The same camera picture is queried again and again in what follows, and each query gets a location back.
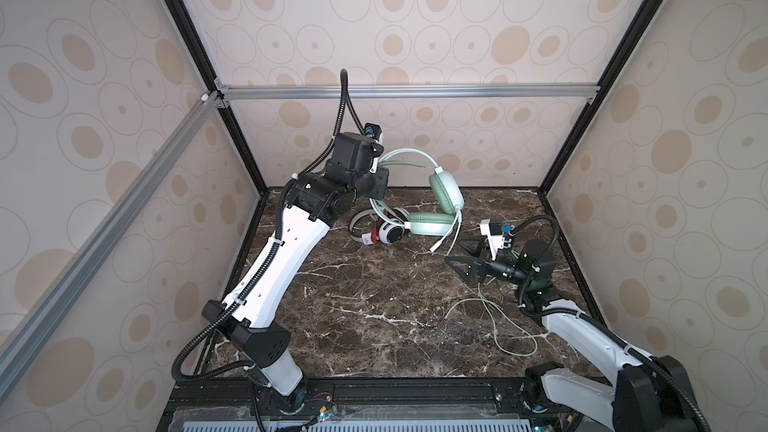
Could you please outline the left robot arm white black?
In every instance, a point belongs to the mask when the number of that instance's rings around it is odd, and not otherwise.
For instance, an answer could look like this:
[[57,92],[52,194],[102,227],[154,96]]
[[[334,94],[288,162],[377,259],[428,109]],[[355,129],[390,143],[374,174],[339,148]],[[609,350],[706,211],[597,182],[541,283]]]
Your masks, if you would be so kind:
[[[384,195],[389,173],[378,162],[384,152],[380,126],[352,119],[357,130],[342,131],[346,113],[354,113],[348,73],[340,72],[340,104],[330,143],[283,187],[275,229],[241,282],[221,301],[203,310],[207,325],[179,352],[171,374],[176,383],[192,383],[243,369],[258,386],[268,387],[284,411],[298,411],[307,379],[288,347],[291,334],[276,320],[288,286],[309,253],[334,223],[360,199]],[[186,374],[182,365],[191,352],[219,332],[244,359],[207,373]]]

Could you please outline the silver aluminium rail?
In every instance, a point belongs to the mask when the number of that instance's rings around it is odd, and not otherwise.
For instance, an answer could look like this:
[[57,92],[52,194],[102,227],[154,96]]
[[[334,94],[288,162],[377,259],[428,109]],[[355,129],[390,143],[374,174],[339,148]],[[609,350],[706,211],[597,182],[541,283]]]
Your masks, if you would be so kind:
[[7,400],[222,98],[221,92],[210,91],[197,102],[10,337],[1,353],[2,401]]
[[[594,98],[596,83],[515,83],[515,84],[423,84],[350,85],[353,99],[443,99],[443,98]],[[320,100],[338,99],[340,86],[234,86],[223,85],[223,101],[232,100]]]

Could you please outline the mint green headphones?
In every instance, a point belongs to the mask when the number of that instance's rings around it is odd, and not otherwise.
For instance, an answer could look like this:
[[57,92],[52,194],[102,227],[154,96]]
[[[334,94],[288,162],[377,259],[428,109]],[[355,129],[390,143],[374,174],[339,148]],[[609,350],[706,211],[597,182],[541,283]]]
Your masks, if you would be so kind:
[[390,208],[383,199],[370,198],[369,202],[374,213],[384,223],[395,227],[401,227],[414,235],[434,236],[438,240],[429,248],[430,253],[435,253],[443,242],[454,234],[448,251],[451,251],[456,243],[463,220],[465,200],[453,175],[444,170],[438,162],[426,152],[414,148],[400,148],[385,153],[373,162],[374,166],[404,165],[421,167],[414,162],[398,162],[393,158],[402,154],[416,154],[425,158],[432,166],[433,172],[429,176],[430,189],[439,206],[440,213],[414,213],[406,219],[399,219],[395,210]]

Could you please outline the black corner frame post left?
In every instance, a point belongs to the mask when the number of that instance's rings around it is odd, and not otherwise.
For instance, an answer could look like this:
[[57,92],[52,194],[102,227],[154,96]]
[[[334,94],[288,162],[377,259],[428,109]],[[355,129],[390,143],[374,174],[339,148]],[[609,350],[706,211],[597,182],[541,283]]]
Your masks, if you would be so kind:
[[[189,53],[194,66],[201,77],[202,82],[209,92],[223,92],[223,88],[218,82],[218,75],[212,65],[208,52],[201,39],[198,30],[193,23],[184,0],[163,0],[168,12],[172,18],[176,31],[179,33],[184,45]],[[234,143],[235,149],[243,161],[251,182],[260,194],[266,194],[269,191],[268,186],[258,168],[254,155],[247,144],[245,134],[237,120],[231,106],[223,99],[222,105],[218,107],[220,118]]]

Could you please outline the black corner frame post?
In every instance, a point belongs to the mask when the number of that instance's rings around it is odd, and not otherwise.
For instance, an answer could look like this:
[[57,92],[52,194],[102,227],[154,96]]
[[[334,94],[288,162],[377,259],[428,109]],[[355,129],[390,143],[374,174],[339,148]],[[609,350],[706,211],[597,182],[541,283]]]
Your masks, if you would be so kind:
[[545,175],[538,190],[541,197],[546,198],[553,189],[556,181],[563,173],[565,166],[575,152],[577,146],[586,134],[602,104],[607,99],[613,86],[619,79],[625,66],[636,51],[641,39],[648,31],[653,20],[658,15],[665,0],[642,0],[634,14],[627,31],[618,42],[607,67],[597,83],[599,89],[595,97],[587,101],[580,112],[575,125],[572,127],[552,166]]
[[[201,77],[202,82],[209,92],[223,92],[223,88],[218,82],[218,75],[212,65],[208,52],[201,39],[198,30],[193,23],[184,0],[163,0],[168,12],[172,18],[176,31],[179,33],[184,45],[189,53],[194,66]],[[223,99],[222,105],[218,107],[220,118],[234,143],[235,149],[243,161],[251,182],[260,194],[266,194],[269,191],[268,186],[258,168],[254,155],[247,144],[245,134],[237,120],[231,106]]]

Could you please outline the silver aluminium rail back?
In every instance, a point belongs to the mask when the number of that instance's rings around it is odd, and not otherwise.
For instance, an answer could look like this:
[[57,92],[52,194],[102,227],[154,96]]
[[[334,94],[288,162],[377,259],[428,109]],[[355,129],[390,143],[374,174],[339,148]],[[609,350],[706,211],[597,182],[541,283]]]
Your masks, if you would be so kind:
[[[443,98],[594,98],[596,83],[515,83],[515,84],[423,84],[350,85],[353,99],[443,99]],[[234,86],[223,85],[223,101],[232,100],[320,100],[338,99],[340,86]]]

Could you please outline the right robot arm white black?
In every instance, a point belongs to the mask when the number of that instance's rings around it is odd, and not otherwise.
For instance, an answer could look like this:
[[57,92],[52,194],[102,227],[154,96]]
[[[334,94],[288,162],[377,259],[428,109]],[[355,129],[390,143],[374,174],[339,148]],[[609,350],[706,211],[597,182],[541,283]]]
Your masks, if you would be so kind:
[[568,299],[551,280],[557,220],[536,215],[518,226],[486,219],[478,236],[447,237],[462,250],[445,262],[468,285],[486,278],[514,285],[519,311],[555,334],[603,376],[597,381],[558,362],[529,367],[521,394],[532,412],[567,407],[612,431],[708,431],[685,367],[671,356],[655,356],[621,338]]

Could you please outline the silver aluminium rail left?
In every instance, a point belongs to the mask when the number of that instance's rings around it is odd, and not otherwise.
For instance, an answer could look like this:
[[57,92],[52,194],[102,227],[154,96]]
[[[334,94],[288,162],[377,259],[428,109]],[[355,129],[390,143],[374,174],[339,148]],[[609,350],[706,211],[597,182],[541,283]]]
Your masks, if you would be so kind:
[[10,337],[1,353],[2,401],[7,400],[222,98],[221,92],[210,91],[197,102]]

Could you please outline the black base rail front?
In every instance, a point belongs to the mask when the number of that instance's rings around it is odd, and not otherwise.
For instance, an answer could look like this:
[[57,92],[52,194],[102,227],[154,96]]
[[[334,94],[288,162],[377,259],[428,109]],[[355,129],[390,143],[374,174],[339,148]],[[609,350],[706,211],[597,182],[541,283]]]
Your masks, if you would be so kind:
[[245,377],[178,385],[161,431],[575,431],[587,416],[513,378],[320,378],[295,411]]

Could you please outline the black corner frame post right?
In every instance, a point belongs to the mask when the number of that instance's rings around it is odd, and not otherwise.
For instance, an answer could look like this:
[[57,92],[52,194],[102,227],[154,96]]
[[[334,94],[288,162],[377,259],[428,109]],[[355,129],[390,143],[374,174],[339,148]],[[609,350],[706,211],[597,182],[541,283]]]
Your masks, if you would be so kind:
[[642,0],[634,14],[627,31],[618,42],[607,67],[597,83],[599,89],[595,97],[587,101],[580,112],[575,125],[572,127],[552,166],[545,175],[538,190],[541,197],[546,198],[553,189],[556,181],[563,173],[565,166],[575,152],[577,146],[586,134],[602,104],[607,99],[613,86],[619,79],[625,66],[636,51],[641,39],[648,31],[653,20],[658,15],[665,0]]

